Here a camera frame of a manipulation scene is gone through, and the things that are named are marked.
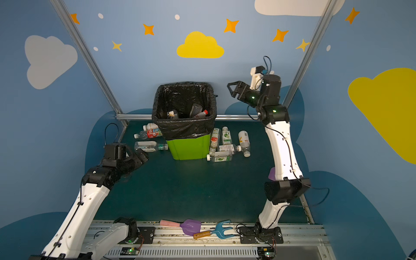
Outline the slim red cap bottle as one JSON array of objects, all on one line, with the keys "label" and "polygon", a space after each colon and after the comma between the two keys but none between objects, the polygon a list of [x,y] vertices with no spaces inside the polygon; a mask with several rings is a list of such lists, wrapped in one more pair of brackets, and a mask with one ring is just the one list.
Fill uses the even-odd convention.
[{"label": "slim red cap bottle", "polygon": [[200,112],[200,113],[196,114],[196,115],[194,116],[194,118],[195,118],[195,119],[202,119],[202,118],[207,117],[208,115],[209,115],[208,111],[207,111],[207,110],[203,110],[202,112]]}]

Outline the clear bottle green neck band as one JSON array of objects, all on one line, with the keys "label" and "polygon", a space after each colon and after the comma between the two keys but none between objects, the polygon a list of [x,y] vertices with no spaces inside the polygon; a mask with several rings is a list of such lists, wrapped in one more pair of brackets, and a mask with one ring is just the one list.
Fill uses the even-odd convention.
[{"label": "clear bottle green neck band", "polygon": [[203,111],[203,106],[200,104],[193,104],[190,110],[190,118],[195,117],[197,114]]}]

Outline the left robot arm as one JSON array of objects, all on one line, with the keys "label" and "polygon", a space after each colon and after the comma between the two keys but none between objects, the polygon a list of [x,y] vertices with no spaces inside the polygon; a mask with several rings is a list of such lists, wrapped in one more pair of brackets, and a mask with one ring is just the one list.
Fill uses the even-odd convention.
[{"label": "left robot arm", "polygon": [[39,255],[31,260],[100,260],[117,244],[142,242],[137,221],[119,217],[109,229],[84,245],[88,228],[114,185],[148,162],[142,149],[127,144],[105,145],[100,165],[90,168],[82,177],[79,194],[57,233]]}]

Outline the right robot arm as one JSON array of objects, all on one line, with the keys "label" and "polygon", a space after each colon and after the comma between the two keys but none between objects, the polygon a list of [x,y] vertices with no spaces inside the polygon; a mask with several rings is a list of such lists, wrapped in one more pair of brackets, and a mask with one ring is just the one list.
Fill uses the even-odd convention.
[{"label": "right robot arm", "polygon": [[258,217],[260,232],[274,230],[284,210],[303,195],[311,186],[297,164],[290,134],[287,108],[280,104],[281,79],[277,75],[264,75],[250,87],[242,81],[231,82],[227,88],[233,98],[253,107],[265,127],[271,144],[275,171],[274,180],[264,184],[266,203]]}]

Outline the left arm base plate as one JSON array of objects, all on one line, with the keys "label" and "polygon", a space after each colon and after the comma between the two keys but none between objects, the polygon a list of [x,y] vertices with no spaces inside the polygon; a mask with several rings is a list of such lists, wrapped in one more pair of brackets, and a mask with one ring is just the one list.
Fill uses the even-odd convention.
[{"label": "left arm base plate", "polygon": [[152,244],[155,238],[155,231],[154,227],[138,227],[137,237],[130,239],[128,242],[138,245]]}]

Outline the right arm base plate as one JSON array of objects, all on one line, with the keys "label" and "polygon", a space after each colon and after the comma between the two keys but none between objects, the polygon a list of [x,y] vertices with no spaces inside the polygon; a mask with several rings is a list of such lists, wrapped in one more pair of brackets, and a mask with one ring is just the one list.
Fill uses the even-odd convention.
[{"label": "right arm base plate", "polygon": [[283,235],[281,229],[262,229],[260,227],[239,226],[236,228],[242,244],[283,244]]}]

